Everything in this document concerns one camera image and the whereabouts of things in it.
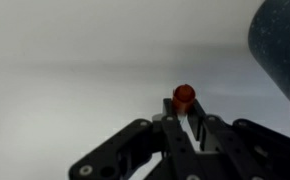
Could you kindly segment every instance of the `blue cylindrical object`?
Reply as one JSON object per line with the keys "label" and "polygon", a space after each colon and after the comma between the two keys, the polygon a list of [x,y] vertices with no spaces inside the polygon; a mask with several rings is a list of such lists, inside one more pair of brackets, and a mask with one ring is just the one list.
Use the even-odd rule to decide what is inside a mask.
{"label": "blue cylindrical object", "polygon": [[248,39],[255,59],[290,100],[290,0],[266,0]]}

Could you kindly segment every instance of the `white wall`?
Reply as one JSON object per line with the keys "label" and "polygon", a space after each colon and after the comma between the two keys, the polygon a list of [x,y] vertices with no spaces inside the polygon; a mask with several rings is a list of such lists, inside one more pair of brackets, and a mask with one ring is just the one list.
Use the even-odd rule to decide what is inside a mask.
{"label": "white wall", "polygon": [[228,123],[290,136],[290,103],[247,49],[260,3],[0,0],[0,180],[67,179],[182,83]]}

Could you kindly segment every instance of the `small red sphere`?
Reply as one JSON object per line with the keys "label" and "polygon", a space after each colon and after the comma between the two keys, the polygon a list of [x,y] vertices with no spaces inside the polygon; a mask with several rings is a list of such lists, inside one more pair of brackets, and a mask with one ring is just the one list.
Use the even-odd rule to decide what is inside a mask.
{"label": "small red sphere", "polygon": [[195,90],[188,84],[178,86],[173,94],[173,107],[178,114],[186,114],[195,101]]}

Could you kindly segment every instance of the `screw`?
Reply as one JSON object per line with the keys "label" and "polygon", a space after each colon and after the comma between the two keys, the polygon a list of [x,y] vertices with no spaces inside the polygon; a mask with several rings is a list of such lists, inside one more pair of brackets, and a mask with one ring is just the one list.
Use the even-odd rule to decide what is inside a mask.
{"label": "screw", "polygon": [[211,117],[208,118],[208,120],[210,120],[210,121],[215,121],[216,118],[215,118],[214,116],[211,116]]}
{"label": "screw", "polygon": [[264,157],[268,157],[268,152],[266,152],[261,146],[258,146],[258,145],[254,146],[254,150],[258,154],[260,154],[260,155],[262,155]]}
{"label": "screw", "polygon": [[79,169],[79,174],[81,176],[88,176],[92,174],[92,172],[93,172],[93,167],[90,165],[85,165]]}
{"label": "screw", "polygon": [[174,118],[172,116],[168,116],[166,119],[167,119],[167,121],[173,121],[174,120]]}
{"label": "screw", "polygon": [[238,122],[238,125],[240,125],[240,126],[247,126],[247,123],[244,122],[244,121],[240,121],[240,122]]}
{"label": "screw", "polygon": [[146,121],[142,121],[140,125],[141,126],[147,126],[147,122]]}
{"label": "screw", "polygon": [[264,178],[261,178],[259,176],[254,176],[254,177],[252,177],[252,180],[264,180]]}
{"label": "screw", "polygon": [[192,174],[192,175],[187,176],[186,180],[200,180],[200,178]]}

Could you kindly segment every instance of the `black metal bracket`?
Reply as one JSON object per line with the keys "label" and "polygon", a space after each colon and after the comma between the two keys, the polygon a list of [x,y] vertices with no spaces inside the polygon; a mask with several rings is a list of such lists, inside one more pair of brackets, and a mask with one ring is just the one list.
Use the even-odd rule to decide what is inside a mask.
{"label": "black metal bracket", "polygon": [[71,180],[124,180],[152,153],[162,160],[146,180],[290,180],[290,138],[248,120],[233,125],[206,115],[195,100],[188,113],[195,152],[171,99],[163,100],[160,121],[138,119],[75,163]]}

